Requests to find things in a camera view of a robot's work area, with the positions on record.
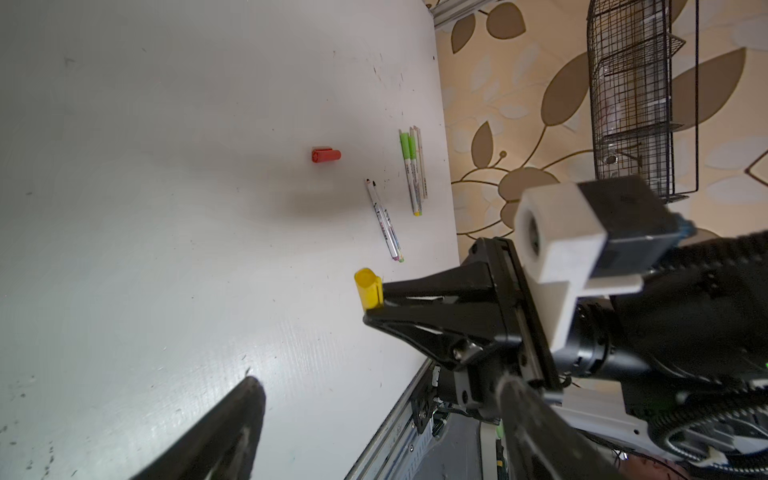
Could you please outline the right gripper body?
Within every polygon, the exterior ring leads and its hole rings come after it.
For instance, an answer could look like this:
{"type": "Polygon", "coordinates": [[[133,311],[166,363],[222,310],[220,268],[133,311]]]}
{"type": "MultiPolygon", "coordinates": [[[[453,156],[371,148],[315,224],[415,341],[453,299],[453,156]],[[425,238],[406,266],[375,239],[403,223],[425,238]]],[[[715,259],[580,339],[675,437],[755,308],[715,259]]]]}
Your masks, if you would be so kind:
{"type": "Polygon", "coordinates": [[[642,420],[729,420],[767,410],[767,256],[743,238],[666,254],[636,294],[581,299],[558,373],[620,383],[642,420]]]}

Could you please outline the red highlighter cap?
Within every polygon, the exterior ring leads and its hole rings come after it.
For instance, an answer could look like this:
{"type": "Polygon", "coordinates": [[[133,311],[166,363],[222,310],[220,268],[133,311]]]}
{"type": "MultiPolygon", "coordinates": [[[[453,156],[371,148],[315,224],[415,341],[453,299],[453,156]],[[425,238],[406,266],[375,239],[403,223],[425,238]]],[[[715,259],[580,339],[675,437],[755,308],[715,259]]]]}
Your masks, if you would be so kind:
{"type": "Polygon", "coordinates": [[[326,163],[340,160],[342,153],[333,148],[315,148],[311,152],[313,163],[326,163]]]}

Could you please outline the white marker orange tip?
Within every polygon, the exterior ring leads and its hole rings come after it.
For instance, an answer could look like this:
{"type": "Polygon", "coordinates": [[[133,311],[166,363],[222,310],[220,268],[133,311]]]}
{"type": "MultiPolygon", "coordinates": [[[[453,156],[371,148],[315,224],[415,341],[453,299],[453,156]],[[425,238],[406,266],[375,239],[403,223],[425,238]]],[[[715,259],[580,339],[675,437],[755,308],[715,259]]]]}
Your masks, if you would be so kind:
{"type": "Polygon", "coordinates": [[[425,165],[425,157],[423,152],[422,135],[419,127],[414,126],[413,130],[414,130],[414,139],[416,142],[416,152],[417,152],[416,156],[419,163],[422,198],[426,200],[429,197],[428,197],[428,183],[427,183],[427,177],[426,177],[426,165],[425,165]]]}

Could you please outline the yellow highlighter cap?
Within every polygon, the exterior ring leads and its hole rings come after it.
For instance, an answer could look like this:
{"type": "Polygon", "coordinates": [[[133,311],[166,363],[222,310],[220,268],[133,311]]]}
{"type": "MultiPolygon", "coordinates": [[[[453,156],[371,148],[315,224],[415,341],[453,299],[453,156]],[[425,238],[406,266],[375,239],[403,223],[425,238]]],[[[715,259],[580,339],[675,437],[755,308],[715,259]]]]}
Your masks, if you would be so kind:
{"type": "Polygon", "coordinates": [[[364,311],[384,304],[383,282],[369,268],[362,268],[354,274],[354,281],[364,311]]]}

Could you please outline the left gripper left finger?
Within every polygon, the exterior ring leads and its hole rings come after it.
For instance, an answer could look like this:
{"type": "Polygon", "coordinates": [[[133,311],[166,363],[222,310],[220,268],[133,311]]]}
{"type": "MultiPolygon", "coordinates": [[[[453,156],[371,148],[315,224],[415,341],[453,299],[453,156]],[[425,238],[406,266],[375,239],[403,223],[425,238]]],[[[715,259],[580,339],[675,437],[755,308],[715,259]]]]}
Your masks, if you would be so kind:
{"type": "Polygon", "coordinates": [[[219,403],[136,479],[249,479],[266,412],[266,393],[253,376],[219,403]]]}

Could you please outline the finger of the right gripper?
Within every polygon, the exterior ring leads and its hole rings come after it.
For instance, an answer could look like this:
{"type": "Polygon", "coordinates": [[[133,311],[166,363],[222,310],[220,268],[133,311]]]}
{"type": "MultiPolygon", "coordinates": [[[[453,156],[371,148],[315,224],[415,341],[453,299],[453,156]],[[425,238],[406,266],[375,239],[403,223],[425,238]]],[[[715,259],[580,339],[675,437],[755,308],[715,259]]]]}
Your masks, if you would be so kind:
{"type": "Polygon", "coordinates": [[[449,302],[480,302],[494,299],[495,286],[486,263],[461,265],[426,277],[386,282],[384,301],[399,303],[414,299],[443,299],[449,302]]]}
{"type": "Polygon", "coordinates": [[[516,319],[490,302],[385,305],[368,310],[363,322],[447,369],[479,363],[522,343],[516,319]]]}

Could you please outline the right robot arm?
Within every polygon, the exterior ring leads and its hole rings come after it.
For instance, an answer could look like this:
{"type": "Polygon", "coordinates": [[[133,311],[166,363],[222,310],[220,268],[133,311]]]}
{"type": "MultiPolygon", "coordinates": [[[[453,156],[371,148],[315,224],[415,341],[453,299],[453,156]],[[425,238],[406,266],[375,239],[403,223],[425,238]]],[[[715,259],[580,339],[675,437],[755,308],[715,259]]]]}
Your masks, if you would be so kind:
{"type": "Polygon", "coordinates": [[[658,449],[704,474],[763,478],[767,450],[767,236],[675,248],[634,294],[589,294],[566,311],[560,348],[510,240],[480,239],[457,268],[355,283],[364,323],[440,371],[413,397],[501,423],[512,476],[576,479],[592,440],[658,449]]]}

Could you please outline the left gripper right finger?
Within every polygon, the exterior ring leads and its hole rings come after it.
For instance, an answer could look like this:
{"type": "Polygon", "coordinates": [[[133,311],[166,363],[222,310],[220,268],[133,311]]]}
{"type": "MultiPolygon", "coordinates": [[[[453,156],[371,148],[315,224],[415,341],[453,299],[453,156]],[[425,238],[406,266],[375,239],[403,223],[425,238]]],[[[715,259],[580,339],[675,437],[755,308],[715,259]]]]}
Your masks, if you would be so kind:
{"type": "Polygon", "coordinates": [[[522,378],[495,390],[512,479],[620,479],[622,475],[522,378]]]}

